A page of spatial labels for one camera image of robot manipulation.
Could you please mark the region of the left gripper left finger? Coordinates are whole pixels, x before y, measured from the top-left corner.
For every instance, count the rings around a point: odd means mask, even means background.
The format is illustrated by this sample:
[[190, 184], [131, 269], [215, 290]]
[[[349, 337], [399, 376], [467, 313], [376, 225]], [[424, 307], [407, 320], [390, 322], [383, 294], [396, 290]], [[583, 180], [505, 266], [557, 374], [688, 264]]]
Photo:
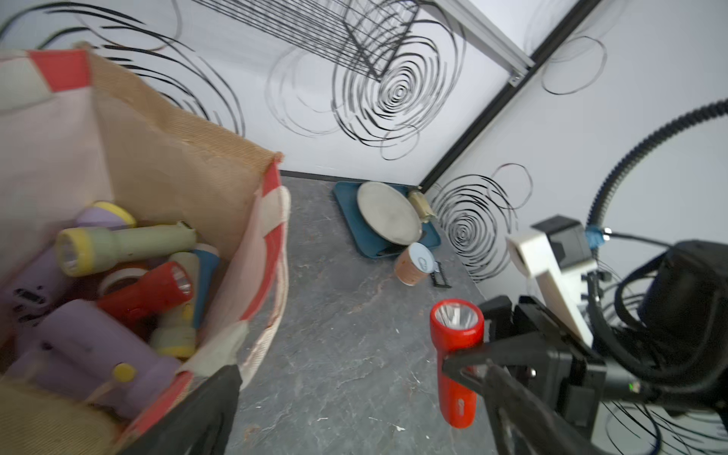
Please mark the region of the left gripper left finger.
[[226, 366], [207, 379], [123, 454], [223, 454], [236, 413], [242, 378]]

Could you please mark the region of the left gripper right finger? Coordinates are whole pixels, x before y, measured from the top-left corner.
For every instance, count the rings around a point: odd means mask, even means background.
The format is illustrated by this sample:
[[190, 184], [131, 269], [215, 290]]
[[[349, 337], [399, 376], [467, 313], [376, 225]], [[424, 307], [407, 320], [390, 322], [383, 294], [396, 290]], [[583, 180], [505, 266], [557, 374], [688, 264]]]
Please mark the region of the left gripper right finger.
[[502, 367], [485, 367], [483, 402], [499, 454], [600, 454]]

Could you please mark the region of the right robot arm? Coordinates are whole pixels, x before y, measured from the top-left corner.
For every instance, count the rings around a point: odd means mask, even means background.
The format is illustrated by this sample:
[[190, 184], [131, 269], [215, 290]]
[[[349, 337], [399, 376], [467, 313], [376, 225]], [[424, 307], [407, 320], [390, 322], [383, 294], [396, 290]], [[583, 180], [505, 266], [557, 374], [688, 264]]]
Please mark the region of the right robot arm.
[[521, 426], [530, 442], [555, 438], [555, 451], [583, 452], [606, 400], [675, 413], [727, 413], [727, 248], [681, 242], [632, 273], [651, 285], [631, 313], [598, 304], [599, 276], [583, 277], [593, 322], [585, 336], [548, 306], [500, 296], [482, 305], [441, 301], [430, 313], [438, 353], [441, 411], [470, 426], [478, 400], [497, 426]]

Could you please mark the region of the red flashlight white rim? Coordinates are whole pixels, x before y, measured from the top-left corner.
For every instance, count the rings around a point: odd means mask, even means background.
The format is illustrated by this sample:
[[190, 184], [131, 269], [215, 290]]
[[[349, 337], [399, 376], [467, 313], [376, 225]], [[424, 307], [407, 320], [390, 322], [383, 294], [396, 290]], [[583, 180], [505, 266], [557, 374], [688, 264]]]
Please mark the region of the red flashlight white rim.
[[138, 282], [147, 272], [148, 267], [144, 265], [125, 265], [116, 267], [107, 273], [100, 281], [97, 288], [99, 298], [121, 290], [131, 284]]

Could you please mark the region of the green flashlight horizontal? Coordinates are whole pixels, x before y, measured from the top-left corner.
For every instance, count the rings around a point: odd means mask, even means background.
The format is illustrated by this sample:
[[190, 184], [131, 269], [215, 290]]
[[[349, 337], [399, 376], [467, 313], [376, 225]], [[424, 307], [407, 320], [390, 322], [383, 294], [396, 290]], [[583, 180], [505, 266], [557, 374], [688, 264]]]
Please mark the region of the green flashlight horizontal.
[[108, 271], [122, 263], [188, 251], [196, 243], [196, 230], [183, 222], [118, 231], [73, 227], [58, 234], [55, 252], [64, 274], [78, 278]]

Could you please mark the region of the purple flashlight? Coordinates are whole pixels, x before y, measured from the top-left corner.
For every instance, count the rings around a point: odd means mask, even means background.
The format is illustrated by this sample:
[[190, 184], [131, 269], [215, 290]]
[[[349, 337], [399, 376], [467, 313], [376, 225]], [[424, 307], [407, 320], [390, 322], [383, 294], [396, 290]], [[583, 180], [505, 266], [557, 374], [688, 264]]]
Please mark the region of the purple flashlight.
[[73, 284], [74, 279], [60, 268], [54, 248], [48, 248], [1, 288], [1, 303], [14, 325], [37, 324]]
[[36, 335], [50, 347], [41, 385], [77, 400], [109, 385], [105, 403], [124, 418], [133, 419], [152, 405], [181, 367], [91, 301], [64, 304], [40, 322]]

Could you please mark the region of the blue flashlight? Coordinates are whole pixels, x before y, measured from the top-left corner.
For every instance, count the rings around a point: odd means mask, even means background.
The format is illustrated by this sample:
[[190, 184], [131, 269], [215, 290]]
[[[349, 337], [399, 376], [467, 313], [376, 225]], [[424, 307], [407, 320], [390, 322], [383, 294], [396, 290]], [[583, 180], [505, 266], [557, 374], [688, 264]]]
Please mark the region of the blue flashlight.
[[197, 244], [191, 252], [199, 260], [198, 286], [196, 288], [197, 300], [195, 313], [193, 314], [193, 327], [199, 329], [203, 322], [210, 284], [212, 283], [212, 278], [218, 265], [220, 265], [221, 258], [218, 249], [208, 244]]

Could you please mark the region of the purple flashlight horizontal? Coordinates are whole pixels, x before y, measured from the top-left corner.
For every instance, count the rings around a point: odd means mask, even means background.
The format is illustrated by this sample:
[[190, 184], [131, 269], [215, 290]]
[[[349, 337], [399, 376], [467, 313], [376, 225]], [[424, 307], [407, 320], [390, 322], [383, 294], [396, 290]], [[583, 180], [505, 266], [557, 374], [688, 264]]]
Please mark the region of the purple flashlight horizontal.
[[137, 221], [127, 210], [107, 201], [97, 201], [85, 208], [76, 218], [75, 227], [132, 229]]

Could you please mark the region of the red jute tote bag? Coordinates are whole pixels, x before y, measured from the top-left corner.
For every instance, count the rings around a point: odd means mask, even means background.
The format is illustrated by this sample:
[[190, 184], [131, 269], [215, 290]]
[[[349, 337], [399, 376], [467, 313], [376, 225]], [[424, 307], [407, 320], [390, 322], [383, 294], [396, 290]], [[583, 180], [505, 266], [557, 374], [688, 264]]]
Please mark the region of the red jute tote bag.
[[3, 284], [98, 200], [143, 222], [184, 221], [223, 259], [201, 351], [140, 417], [117, 431], [87, 405], [6, 384], [3, 453], [123, 454], [220, 369], [237, 367], [240, 392], [248, 385], [286, 309], [290, 194], [279, 161], [85, 49], [2, 53]]

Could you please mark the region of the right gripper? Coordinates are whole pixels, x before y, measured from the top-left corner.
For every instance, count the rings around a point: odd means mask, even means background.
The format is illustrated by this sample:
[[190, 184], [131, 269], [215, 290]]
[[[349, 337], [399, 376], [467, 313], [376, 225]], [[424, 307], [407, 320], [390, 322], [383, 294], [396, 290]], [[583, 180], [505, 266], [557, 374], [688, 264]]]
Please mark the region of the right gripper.
[[480, 309], [488, 326], [487, 342], [446, 355], [442, 373], [485, 398], [485, 377], [471, 369], [490, 360], [508, 369], [581, 436], [592, 437], [606, 383], [606, 362], [537, 301], [513, 304], [499, 296], [482, 303]]

